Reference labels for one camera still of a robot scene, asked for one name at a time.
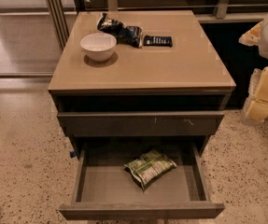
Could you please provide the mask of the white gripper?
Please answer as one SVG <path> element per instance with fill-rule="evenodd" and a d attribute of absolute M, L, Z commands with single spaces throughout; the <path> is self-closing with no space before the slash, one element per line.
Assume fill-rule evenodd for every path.
<path fill-rule="evenodd" d="M 239 43 L 245 46 L 258 46 L 262 22 L 242 34 Z M 268 66 L 262 70 L 255 68 L 251 75 L 248 94 L 242 109 L 241 121 L 248 126 L 257 126 L 268 118 Z"/>

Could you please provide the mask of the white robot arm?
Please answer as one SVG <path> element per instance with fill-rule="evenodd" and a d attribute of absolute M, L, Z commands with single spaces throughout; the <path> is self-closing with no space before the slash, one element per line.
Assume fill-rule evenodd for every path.
<path fill-rule="evenodd" d="M 261 57 L 268 60 L 268 14 L 241 35 L 239 42 L 246 46 L 257 46 Z M 242 111 L 242 122 L 256 126 L 268 118 L 268 65 L 262 70 L 255 68 L 250 77 L 248 97 Z"/>

